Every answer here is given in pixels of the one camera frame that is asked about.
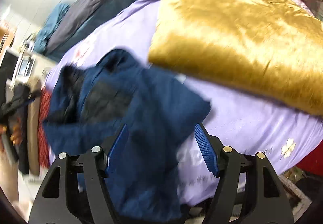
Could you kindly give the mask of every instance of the ribbed blue pad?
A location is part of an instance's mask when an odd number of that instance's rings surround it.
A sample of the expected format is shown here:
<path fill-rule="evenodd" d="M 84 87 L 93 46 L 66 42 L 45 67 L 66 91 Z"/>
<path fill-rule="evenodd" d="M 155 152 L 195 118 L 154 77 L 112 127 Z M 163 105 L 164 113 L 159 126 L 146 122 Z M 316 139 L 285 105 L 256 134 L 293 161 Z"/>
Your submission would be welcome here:
<path fill-rule="evenodd" d="M 207 169 L 213 173 L 214 176 L 217 176 L 219 172 L 217 156 L 199 124 L 195 126 L 194 136 L 201 150 Z"/>
<path fill-rule="evenodd" d="M 125 124 L 121 129 L 119 135 L 117 136 L 116 140 L 114 141 L 112 148 L 110 149 L 108 155 L 108 166 L 106 168 L 107 173 L 111 173 L 115 170 L 117 164 L 116 161 L 120 158 L 121 153 L 128 140 L 128 137 L 129 131 L 127 125 Z"/>

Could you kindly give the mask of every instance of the silver screw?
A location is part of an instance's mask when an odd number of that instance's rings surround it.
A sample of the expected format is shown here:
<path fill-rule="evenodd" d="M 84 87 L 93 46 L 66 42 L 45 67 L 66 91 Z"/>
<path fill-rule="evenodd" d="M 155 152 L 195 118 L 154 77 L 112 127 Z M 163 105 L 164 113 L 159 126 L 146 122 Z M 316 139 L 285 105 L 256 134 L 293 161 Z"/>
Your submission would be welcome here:
<path fill-rule="evenodd" d="M 262 152 L 258 152 L 258 153 L 257 153 L 257 157 L 259 157 L 260 159 L 264 159 L 266 156 L 265 156 L 265 154 L 264 154 L 264 153 L 262 153 Z"/>
<path fill-rule="evenodd" d="M 62 152 L 59 154 L 59 159 L 63 159 L 66 157 L 66 153 L 65 152 Z"/>
<path fill-rule="evenodd" d="M 91 151 L 93 152 L 93 153 L 97 153 L 97 152 L 99 152 L 101 150 L 101 148 L 99 147 L 99 146 L 94 146 L 92 149 L 91 149 Z"/>
<path fill-rule="evenodd" d="M 231 153 L 231 152 L 232 152 L 232 147 L 230 147 L 230 146 L 225 146 L 225 147 L 223 148 L 223 151 L 224 151 L 224 152 L 227 152 L 227 153 Z"/>

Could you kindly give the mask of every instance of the red object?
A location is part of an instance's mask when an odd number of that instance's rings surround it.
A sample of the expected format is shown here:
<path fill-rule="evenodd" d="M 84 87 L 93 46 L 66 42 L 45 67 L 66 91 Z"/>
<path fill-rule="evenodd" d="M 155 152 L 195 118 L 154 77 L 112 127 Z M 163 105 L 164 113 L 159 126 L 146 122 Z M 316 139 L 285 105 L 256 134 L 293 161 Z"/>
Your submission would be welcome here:
<path fill-rule="evenodd" d="M 323 141 L 301 162 L 297 164 L 300 169 L 323 176 Z"/>
<path fill-rule="evenodd" d="M 46 90 L 42 90 L 38 119 L 38 160 L 39 165 L 46 168 L 49 168 L 49 146 L 46 140 L 42 122 L 48 116 L 51 97 L 51 93 Z"/>

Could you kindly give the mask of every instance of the lavender fabric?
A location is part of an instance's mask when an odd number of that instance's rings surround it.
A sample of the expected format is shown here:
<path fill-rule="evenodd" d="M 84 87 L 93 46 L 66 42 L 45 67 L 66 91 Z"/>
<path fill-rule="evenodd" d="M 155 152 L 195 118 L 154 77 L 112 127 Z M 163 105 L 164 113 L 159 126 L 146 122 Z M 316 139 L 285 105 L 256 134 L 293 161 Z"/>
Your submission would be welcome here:
<path fill-rule="evenodd" d="M 300 0 L 293 1 L 309 12 Z M 125 48 L 140 63 L 149 65 L 148 51 L 159 3 L 160 0 L 138 0 L 97 28 L 64 55 L 49 74 L 46 89 L 53 89 L 63 66 L 74 64 L 84 69 L 94 66 L 115 47 Z M 209 134 L 218 136 L 224 145 L 238 152 L 250 155 L 264 152 L 278 174 L 297 164 L 323 139 L 321 118 L 272 99 L 192 77 L 186 77 L 184 85 L 211 102 L 211 112 L 203 122 Z M 218 179 L 208 172 L 193 135 L 181 146 L 177 159 L 180 201 L 192 206 L 212 197 Z"/>

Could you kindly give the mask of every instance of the folded yellow cloth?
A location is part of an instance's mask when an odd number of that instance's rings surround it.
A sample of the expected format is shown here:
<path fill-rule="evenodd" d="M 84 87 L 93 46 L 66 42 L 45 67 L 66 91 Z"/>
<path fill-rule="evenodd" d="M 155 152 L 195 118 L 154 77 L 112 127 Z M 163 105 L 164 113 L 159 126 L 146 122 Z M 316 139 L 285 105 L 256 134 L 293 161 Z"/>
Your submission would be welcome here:
<path fill-rule="evenodd" d="M 322 23 L 291 0 L 162 0 L 149 61 L 323 115 Z"/>

